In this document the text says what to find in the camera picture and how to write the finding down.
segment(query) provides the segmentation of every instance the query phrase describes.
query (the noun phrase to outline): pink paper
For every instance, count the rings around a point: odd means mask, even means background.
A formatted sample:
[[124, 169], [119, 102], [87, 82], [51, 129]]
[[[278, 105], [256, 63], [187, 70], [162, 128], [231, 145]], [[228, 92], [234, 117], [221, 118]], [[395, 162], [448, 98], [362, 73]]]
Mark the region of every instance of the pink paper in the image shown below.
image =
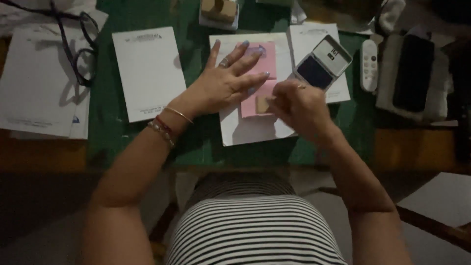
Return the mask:
[[256, 113], [256, 97], [257, 96], [271, 96], [273, 88], [276, 85], [276, 80], [267, 80], [254, 94], [249, 96], [246, 100], [240, 103], [240, 112], [242, 118], [251, 116], [267, 116], [273, 115], [271, 113], [257, 114]]
[[244, 56], [251, 55], [262, 48], [263, 54], [260, 57], [258, 63], [246, 73], [246, 75], [254, 75], [264, 72], [270, 72], [269, 79], [276, 79], [276, 50], [275, 43], [273, 41], [267, 42], [251, 42]]

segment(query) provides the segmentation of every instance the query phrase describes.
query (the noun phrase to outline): white remote control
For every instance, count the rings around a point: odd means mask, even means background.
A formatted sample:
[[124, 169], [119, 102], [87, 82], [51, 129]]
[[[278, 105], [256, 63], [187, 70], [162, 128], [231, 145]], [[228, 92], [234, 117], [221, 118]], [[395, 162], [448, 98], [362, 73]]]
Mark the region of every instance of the white remote control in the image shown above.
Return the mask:
[[378, 47], [372, 40], [361, 45], [361, 88], [374, 92], [378, 86]]

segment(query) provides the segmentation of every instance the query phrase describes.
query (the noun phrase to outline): silver ring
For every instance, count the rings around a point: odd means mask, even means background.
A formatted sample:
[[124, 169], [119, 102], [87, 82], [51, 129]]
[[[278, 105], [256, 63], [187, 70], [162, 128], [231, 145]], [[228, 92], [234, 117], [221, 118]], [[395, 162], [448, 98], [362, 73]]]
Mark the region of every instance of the silver ring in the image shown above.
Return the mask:
[[221, 66], [222, 68], [229, 68], [229, 60], [226, 57], [224, 57], [222, 61], [219, 63], [219, 66]]

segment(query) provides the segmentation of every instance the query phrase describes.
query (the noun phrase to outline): woman's left hand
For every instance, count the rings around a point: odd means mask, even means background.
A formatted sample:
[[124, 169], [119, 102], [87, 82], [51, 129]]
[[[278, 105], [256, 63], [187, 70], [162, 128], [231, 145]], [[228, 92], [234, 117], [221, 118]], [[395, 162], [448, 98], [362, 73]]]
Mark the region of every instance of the woman's left hand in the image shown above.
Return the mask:
[[177, 109], [190, 119], [217, 113], [246, 98], [250, 88], [260, 87], [270, 76], [269, 73], [243, 75], [257, 64], [262, 55], [262, 52], [255, 52], [244, 56], [249, 46], [248, 41], [226, 56], [228, 68], [216, 66], [220, 46], [221, 43], [217, 40], [203, 73], [186, 91], [172, 100], [169, 107]]

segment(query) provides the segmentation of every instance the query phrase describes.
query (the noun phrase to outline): striped shirt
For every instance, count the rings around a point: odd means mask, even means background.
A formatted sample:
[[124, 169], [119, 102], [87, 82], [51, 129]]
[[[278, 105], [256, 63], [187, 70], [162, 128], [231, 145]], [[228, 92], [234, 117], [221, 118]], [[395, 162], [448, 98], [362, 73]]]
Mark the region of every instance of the striped shirt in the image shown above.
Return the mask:
[[206, 177], [193, 197], [204, 194], [182, 216], [167, 265], [346, 264], [322, 215], [281, 179]]

